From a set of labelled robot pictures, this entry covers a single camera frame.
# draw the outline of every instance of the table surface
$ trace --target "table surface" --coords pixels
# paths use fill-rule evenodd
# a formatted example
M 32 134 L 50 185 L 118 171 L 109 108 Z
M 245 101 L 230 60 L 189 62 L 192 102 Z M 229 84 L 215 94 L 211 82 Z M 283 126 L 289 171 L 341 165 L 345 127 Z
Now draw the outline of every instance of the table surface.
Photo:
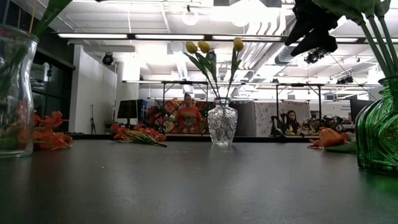
M 0 159 L 0 223 L 397 223 L 398 178 L 305 143 L 81 140 Z

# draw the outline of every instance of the yellow tulip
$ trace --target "yellow tulip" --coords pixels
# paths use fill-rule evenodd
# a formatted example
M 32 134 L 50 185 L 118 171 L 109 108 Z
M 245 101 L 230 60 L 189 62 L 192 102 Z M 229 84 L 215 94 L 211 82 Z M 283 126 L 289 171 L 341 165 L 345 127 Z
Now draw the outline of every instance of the yellow tulip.
M 187 51 L 190 52 L 191 54 L 198 51 L 198 47 L 192 41 L 187 41 L 185 47 L 187 48 Z
M 239 37 L 235 37 L 234 39 L 234 48 L 237 52 L 240 52 L 244 47 L 243 41 L 242 39 L 240 39 Z
M 198 46 L 200 48 L 200 50 L 204 53 L 207 54 L 207 52 L 209 52 L 210 50 L 210 45 L 207 44 L 205 41 L 201 40 L 198 42 Z

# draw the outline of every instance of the tripod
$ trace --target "tripod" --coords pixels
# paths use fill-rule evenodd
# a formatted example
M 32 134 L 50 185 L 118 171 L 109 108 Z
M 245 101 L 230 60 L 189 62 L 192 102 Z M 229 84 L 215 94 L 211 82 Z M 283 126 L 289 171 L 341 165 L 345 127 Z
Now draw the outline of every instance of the tripod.
M 93 131 L 95 134 L 97 134 L 97 131 L 95 129 L 95 123 L 94 123 L 94 105 L 90 105 L 91 108 L 91 134 L 93 134 Z

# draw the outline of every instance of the person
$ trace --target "person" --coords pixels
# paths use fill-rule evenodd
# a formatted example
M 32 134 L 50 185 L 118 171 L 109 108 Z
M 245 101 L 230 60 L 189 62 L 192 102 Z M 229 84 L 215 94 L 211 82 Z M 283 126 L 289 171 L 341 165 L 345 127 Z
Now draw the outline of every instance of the person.
M 192 106 L 192 97 L 188 93 L 184 95 L 184 106 L 179 109 L 175 120 L 178 123 L 178 133 L 199 133 L 198 123 L 202 121 L 199 109 Z
M 290 110 L 287 112 L 287 122 L 286 122 L 287 129 L 293 129 L 293 133 L 297 134 L 297 130 L 300 128 L 299 122 L 297 122 L 296 112 L 294 110 Z

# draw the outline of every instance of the glass vase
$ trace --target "glass vase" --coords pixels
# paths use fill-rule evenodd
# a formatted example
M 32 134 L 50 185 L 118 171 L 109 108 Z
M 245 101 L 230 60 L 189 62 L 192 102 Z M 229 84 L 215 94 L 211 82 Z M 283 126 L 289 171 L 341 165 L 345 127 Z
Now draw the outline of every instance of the glass vase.
M 28 156 L 33 150 L 30 67 L 38 41 L 32 34 L 0 25 L 0 158 Z
M 215 103 L 216 107 L 208 112 L 211 141 L 218 146 L 227 146 L 235 136 L 238 112 L 228 106 L 228 98 L 216 98 Z
M 358 166 L 398 174 L 398 77 L 379 81 L 382 98 L 356 118 Z

